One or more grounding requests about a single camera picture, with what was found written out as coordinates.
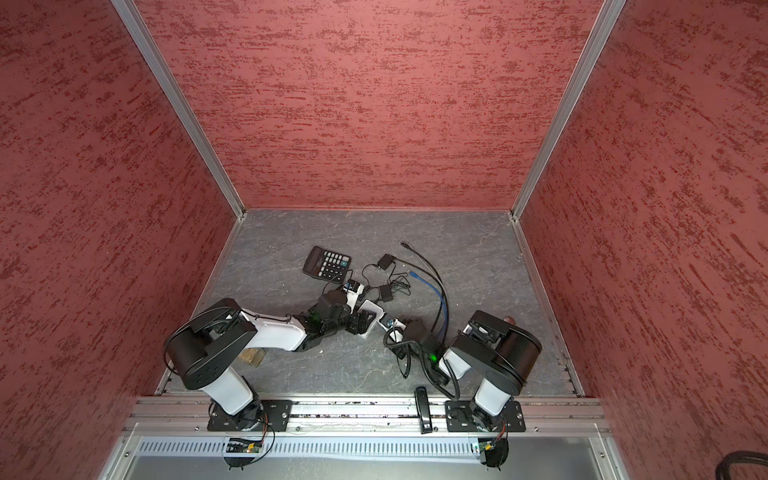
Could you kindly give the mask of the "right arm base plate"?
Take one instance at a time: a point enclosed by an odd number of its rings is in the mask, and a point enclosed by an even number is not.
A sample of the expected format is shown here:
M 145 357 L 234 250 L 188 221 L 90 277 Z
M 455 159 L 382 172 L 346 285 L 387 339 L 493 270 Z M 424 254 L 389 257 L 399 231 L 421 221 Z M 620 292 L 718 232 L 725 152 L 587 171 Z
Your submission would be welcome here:
M 452 433 L 500 433 L 503 425 L 508 433 L 526 431 L 521 405 L 514 400 L 509 400 L 498 415 L 490 415 L 472 401 L 447 400 L 444 407 L 447 430 Z

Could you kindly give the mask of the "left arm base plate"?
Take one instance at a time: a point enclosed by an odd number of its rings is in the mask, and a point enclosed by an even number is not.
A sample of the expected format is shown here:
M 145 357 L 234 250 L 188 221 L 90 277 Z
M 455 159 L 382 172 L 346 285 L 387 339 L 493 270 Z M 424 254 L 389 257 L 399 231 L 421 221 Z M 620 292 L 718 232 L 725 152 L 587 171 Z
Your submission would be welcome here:
M 209 404 L 209 432 L 284 432 L 291 415 L 291 400 L 256 400 L 237 414 L 228 414 L 215 401 Z

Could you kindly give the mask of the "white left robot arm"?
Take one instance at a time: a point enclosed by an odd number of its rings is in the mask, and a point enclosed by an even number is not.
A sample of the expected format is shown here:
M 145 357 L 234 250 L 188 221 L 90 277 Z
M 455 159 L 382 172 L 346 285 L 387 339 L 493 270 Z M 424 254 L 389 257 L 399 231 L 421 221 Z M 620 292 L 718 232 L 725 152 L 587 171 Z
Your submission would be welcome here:
M 384 310 L 366 300 L 356 306 L 355 294 L 332 290 L 307 312 L 284 317 L 259 314 L 225 298 L 170 334 L 163 358 L 188 390 L 210 397 L 214 410 L 238 420 L 258 418 L 260 400 L 233 367 L 249 349 L 303 352 L 344 331 L 367 337 Z

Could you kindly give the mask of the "white network switch box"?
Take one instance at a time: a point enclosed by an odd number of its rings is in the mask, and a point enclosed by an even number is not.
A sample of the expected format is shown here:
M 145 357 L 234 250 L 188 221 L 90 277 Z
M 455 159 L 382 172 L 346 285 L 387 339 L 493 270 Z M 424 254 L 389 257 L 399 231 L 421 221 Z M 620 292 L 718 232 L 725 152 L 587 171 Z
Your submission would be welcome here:
M 365 300 L 355 312 L 356 335 L 367 339 L 374 328 L 379 326 L 379 321 L 384 317 L 385 311 L 378 304 Z

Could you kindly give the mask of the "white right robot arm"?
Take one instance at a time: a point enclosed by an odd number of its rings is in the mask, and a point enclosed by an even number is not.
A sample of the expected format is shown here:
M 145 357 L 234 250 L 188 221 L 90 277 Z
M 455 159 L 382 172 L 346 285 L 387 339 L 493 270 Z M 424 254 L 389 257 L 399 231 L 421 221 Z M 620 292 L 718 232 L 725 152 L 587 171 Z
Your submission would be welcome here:
M 510 399 L 521 393 L 542 352 L 541 342 L 532 333 L 483 310 L 475 311 L 448 345 L 418 319 L 402 322 L 386 315 L 379 324 L 385 329 L 384 346 L 406 361 L 402 374 L 409 375 L 411 365 L 417 364 L 448 399 L 460 399 L 459 380 L 466 373 L 481 375 L 469 412 L 486 430 Z

